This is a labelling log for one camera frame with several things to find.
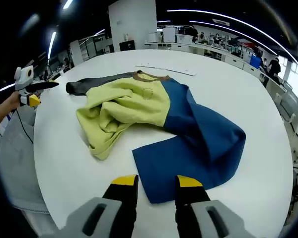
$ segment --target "human arm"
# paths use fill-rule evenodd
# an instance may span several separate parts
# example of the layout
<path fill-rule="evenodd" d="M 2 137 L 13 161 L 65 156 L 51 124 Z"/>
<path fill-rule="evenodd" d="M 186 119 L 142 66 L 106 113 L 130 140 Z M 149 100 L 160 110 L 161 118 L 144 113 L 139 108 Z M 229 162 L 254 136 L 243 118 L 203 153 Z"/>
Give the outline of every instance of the human arm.
<path fill-rule="evenodd" d="M 12 110 L 17 109 L 19 106 L 19 94 L 18 92 L 14 92 L 0 104 L 0 123 L 6 115 L 8 115 Z"/>

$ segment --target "ceiling light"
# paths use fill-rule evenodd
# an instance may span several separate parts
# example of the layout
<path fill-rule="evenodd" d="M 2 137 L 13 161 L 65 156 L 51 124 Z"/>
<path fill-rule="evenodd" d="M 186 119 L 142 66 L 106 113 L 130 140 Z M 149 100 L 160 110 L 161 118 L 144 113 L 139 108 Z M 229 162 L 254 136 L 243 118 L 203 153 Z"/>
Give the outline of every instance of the ceiling light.
<path fill-rule="evenodd" d="M 162 22 L 171 22 L 170 20 L 168 21 L 157 21 L 157 23 L 162 23 Z"/>
<path fill-rule="evenodd" d="M 217 15 L 217 16 L 221 16 L 221 17 L 226 17 L 226 18 L 229 18 L 231 20 L 238 21 L 238 22 L 240 22 L 240 23 L 242 23 L 244 25 L 247 25 L 247 26 L 249 26 L 249 27 L 251 27 L 251 28 L 259 31 L 263 35 L 267 36 L 269 39 L 271 39 L 273 42 L 275 42 L 277 45 L 279 45 L 298 64 L 298 61 L 295 59 L 295 57 L 285 47 L 283 47 L 278 41 L 276 41 L 273 37 L 269 36 L 267 33 L 263 32 L 262 30 L 256 28 L 255 26 L 252 26 L 251 24 L 248 24 L 247 22 L 241 21 L 241 20 L 236 19 L 236 18 L 231 17 L 231 16 L 226 16 L 226 15 L 219 14 L 219 13 L 216 13 L 216 12 L 211 12 L 211 11 L 188 10 L 188 9 L 168 10 L 168 12 L 170 12 L 170 11 L 200 12 L 200 13 L 213 14 L 213 15 Z"/>
<path fill-rule="evenodd" d="M 105 29 L 102 29 L 101 31 L 97 32 L 94 36 L 99 35 L 100 33 L 102 33 Z"/>
<path fill-rule="evenodd" d="M 15 83 L 10 84 L 10 85 L 8 85 L 8 86 L 5 86 L 4 88 L 1 88 L 1 89 L 0 89 L 0 92 L 3 91 L 3 90 L 5 90 L 5 89 L 7 89 L 7 88 L 13 87 L 14 85 L 15 85 Z"/>
<path fill-rule="evenodd" d="M 53 32 L 52 37 L 51 37 L 51 42 L 50 42 L 50 47 L 49 47 L 49 53 L 48 53 L 48 60 L 50 59 L 51 56 L 51 50 L 52 50 L 52 46 L 53 46 L 53 42 L 56 36 L 56 31 Z"/>
<path fill-rule="evenodd" d="M 26 20 L 26 22 L 22 25 L 20 29 L 20 34 L 23 36 L 26 34 L 31 28 L 33 28 L 38 22 L 40 21 L 40 17 L 38 14 L 33 14 L 30 16 L 29 19 Z"/>
<path fill-rule="evenodd" d="M 273 51 L 273 50 L 272 50 L 271 48 L 269 48 L 268 46 L 264 45 L 263 43 L 261 43 L 261 42 L 255 40 L 254 38 L 252 38 L 252 37 L 250 37 L 250 36 L 248 36 L 248 35 L 245 35 L 244 33 L 241 33 L 241 32 L 239 32 L 239 31 L 235 31 L 235 30 L 230 29 L 230 28 L 225 27 L 225 26 L 220 26 L 220 25 L 216 25 L 216 24 L 212 24 L 212 23 L 207 23 L 207 22 L 201 22 L 201 21 L 189 21 L 189 22 L 200 23 L 200 24 L 207 24 L 207 25 L 211 25 L 211 26 L 217 26 L 217 27 L 221 27 L 221 28 L 224 28 L 224 29 L 227 29 L 227 30 L 236 32 L 236 33 L 238 33 L 238 34 L 240 34 L 240 35 L 243 35 L 243 36 L 248 37 L 249 39 L 251 39 L 251 40 L 257 42 L 258 44 L 261 44 L 263 47 L 265 47 L 265 48 L 267 48 L 268 50 L 270 50 L 273 54 L 278 55 L 275 51 Z"/>
<path fill-rule="evenodd" d="M 66 4 L 63 6 L 63 9 L 67 9 L 67 8 L 69 8 L 69 6 L 71 5 L 72 1 L 73 1 L 73 0 L 68 0 L 68 1 L 66 2 Z"/>

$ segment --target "window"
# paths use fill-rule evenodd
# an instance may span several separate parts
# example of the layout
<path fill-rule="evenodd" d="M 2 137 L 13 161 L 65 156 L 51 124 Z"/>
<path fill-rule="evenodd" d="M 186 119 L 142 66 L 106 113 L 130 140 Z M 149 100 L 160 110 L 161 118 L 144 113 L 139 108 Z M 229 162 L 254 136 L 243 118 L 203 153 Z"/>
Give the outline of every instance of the window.
<path fill-rule="evenodd" d="M 278 59 L 279 59 L 279 64 L 280 64 L 280 73 L 278 74 L 278 76 L 280 78 L 284 79 L 288 59 L 284 58 L 282 56 L 278 56 Z"/>
<path fill-rule="evenodd" d="M 292 63 L 287 82 L 292 86 L 294 94 L 298 97 L 298 65 Z"/>

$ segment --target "blue fabric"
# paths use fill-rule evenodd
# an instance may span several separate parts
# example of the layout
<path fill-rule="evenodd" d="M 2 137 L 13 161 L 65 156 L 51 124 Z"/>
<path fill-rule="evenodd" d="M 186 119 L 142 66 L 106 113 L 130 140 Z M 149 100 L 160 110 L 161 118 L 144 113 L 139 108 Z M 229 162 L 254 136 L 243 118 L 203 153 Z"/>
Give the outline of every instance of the blue fabric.
<path fill-rule="evenodd" d="M 133 150 L 150 203 L 174 200 L 174 177 L 183 175 L 205 189 L 228 181 L 238 167 L 246 135 L 237 125 L 196 104 L 186 85 L 162 82 L 171 106 L 164 128 L 177 136 Z"/>

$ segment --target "white table surface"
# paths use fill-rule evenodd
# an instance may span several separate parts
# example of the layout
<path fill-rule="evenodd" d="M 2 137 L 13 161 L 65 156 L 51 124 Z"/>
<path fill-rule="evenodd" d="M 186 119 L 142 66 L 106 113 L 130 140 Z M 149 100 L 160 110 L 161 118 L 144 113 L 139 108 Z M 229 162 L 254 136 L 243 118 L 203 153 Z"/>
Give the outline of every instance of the white table surface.
<path fill-rule="evenodd" d="M 164 68 L 194 68 L 196 76 L 161 69 L 190 87 L 195 101 L 239 125 L 246 143 L 236 174 L 207 191 L 238 214 L 246 229 L 259 238 L 277 237 L 283 227 L 293 184 L 291 149 L 279 113 L 260 81 L 227 63 L 199 55 L 166 50 L 137 50 L 92 58 L 59 77 L 58 87 L 41 95 L 34 128 L 35 167 L 43 198 L 56 225 L 95 196 L 102 197 L 119 176 L 137 174 L 132 150 L 174 135 L 147 125 L 133 125 L 117 140 L 109 157 L 91 156 L 75 111 L 85 96 L 67 94 L 67 82 L 140 70 L 141 62 Z M 178 237 L 174 201 L 151 205 L 139 184 L 134 238 Z"/>

